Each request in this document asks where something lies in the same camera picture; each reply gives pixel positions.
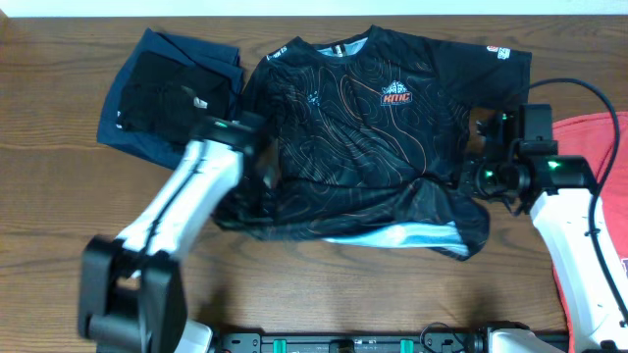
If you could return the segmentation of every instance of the navy blue fabric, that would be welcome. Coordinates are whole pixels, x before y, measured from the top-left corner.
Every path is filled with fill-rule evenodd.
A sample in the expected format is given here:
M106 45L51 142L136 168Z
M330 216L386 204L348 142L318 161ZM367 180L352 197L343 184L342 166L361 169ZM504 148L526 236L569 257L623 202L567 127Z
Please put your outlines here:
M97 141L162 167L174 169L183 154L173 150L170 143L150 133L127 132L116 127L123 87L131 77L137 57L144 51L176 60L186 66L198 65L227 77L231 83L230 117L233 118L237 97L243 86L243 70L237 66L239 50L180 35L158 33L148 28L116 75L102 108Z

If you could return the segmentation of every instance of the black fabric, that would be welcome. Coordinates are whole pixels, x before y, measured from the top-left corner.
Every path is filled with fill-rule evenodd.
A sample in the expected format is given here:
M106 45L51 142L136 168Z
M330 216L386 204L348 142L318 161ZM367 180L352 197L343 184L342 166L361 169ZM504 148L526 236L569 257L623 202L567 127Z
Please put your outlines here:
M124 131L154 133L183 151L203 117L226 119L228 108L226 77L143 52L123 88L118 125Z
M144 52L155 53L189 68L197 67L227 77L229 83L228 116L233 119L236 116L237 99L242 90L243 70L238 67L239 51L227 45L147 29L116 75L100 115L98 142L160 166L174 169L181 161L183 151L173 148L171 143L155 133L124 131L118 127L118 112L123 89L131 78L140 54ZM160 93L172 89L173 87L161 88Z
M363 38L353 55L318 51ZM471 108L502 108L528 85L530 61L526 52L377 26L325 45L295 38L262 59L243 94L243 109L273 127L282 179L266 190L245 179L215 222L259 239L297 240L454 222L477 253L488 213L434 180L457 177ZM527 92L510 99L525 101Z

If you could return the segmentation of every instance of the wood grain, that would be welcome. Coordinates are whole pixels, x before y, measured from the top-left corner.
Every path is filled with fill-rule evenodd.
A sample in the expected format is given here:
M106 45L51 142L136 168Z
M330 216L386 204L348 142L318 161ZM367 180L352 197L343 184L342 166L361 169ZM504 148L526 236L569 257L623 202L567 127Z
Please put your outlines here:
M532 79L573 76L628 109L620 17L13 19L0 43L0 351L88 352L76 334L79 256L113 236L170 172L95 142L117 70L148 27L241 48L248 75L293 36L329 42L370 24L533 52ZM602 111L582 89L531 95L556 119ZM550 256L528 217L491 205L466 263L429 250L257 242L207 225L185 263L192 317L273 331L416 331L512 320L564 329Z

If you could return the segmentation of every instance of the white wall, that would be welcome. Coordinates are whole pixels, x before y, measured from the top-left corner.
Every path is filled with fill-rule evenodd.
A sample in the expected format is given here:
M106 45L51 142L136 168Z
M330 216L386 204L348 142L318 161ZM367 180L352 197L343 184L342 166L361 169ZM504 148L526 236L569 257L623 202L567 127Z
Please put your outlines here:
M9 17L625 15L628 0L0 0L0 9Z

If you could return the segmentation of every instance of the shirt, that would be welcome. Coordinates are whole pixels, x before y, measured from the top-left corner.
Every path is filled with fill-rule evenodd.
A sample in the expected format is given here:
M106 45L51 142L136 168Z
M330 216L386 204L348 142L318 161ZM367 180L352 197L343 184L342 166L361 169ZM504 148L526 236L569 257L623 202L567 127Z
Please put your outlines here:
M455 225L468 251L436 250L470 257L489 215L443 182L456 179L472 107L527 101L531 57L375 25L331 44L293 39L262 59L242 97L242 109L266 121L241 123L268 124L277 138L281 180L264 190L245 180L215 221L297 240Z

